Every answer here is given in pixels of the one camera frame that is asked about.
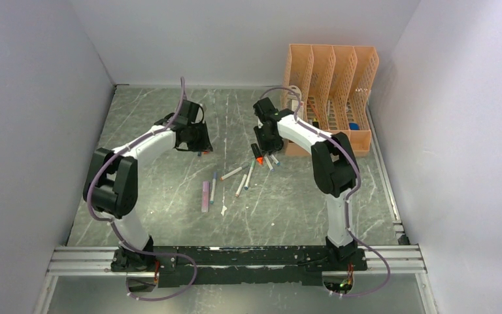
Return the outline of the blue capped white marker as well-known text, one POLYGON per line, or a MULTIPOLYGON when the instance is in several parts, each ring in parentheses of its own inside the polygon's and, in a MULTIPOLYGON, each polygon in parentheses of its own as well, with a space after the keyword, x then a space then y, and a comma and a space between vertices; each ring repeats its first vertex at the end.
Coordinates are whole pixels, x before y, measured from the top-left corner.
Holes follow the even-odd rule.
POLYGON ((274 155, 270 154, 270 155, 269 155, 269 157, 272 159, 272 161, 273 161, 273 163, 274 163, 275 165, 277 165, 277 166, 279 166, 279 165, 280 165, 280 161, 277 159, 277 157, 276 157, 276 156, 274 156, 274 155))

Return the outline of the red capped white marker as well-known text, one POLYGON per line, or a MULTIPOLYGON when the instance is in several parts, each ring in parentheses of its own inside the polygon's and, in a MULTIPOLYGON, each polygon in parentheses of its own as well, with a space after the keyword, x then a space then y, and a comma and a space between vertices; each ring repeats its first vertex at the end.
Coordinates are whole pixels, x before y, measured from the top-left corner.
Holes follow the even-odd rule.
POLYGON ((265 156, 263 157, 263 159, 264 159, 264 161, 265 161, 265 163, 266 163, 266 165, 267 165, 267 167, 268 167, 269 171, 274 171, 273 165, 272 165, 272 163, 271 163, 271 161, 270 161, 270 159, 269 159, 268 155, 265 155, 265 156))

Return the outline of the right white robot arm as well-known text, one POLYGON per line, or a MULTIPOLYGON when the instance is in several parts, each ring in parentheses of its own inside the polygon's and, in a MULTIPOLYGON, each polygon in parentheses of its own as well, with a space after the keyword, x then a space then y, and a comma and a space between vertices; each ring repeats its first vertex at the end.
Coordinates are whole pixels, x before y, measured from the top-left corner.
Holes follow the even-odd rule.
POLYGON ((289 109, 280 111, 268 97, 255 102, 253 109, 259 120, 254 127, 258 142, 254 152, 272 154, 290 141, 310 154, 314 182, 326 197, 327 264, 335 271, 344 270, 358 249, 351 226, 350 198, 360 185, 360 172, 348 136, 315 128, 289 109))

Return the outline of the black orange highlighter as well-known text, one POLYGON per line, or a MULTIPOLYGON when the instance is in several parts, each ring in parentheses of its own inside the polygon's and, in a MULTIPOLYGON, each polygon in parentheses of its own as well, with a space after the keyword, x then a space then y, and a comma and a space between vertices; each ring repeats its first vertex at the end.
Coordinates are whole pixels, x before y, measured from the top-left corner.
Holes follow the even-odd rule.
POLYGON ((257 161, 258 164, 263 165, 263 154, 261 152, 261 149, 259 148, 257 143, 252 143, 250 145, 255 161, 257 161))

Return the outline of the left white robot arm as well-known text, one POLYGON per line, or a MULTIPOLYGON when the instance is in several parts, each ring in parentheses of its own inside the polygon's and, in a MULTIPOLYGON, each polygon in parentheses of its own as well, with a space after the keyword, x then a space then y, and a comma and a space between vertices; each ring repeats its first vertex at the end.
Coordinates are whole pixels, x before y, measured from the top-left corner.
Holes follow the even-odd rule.
POLYGON ((132 266, 145 272, 155 263, 154 241, 135 210, 139 172, 169 150, 213 150, 202 105, 183 99, 175 112, 136 139, 114 149, 99 148, 92 155, 82 198, 90 216, 110 224, 120 240, 116 270, 132 266))

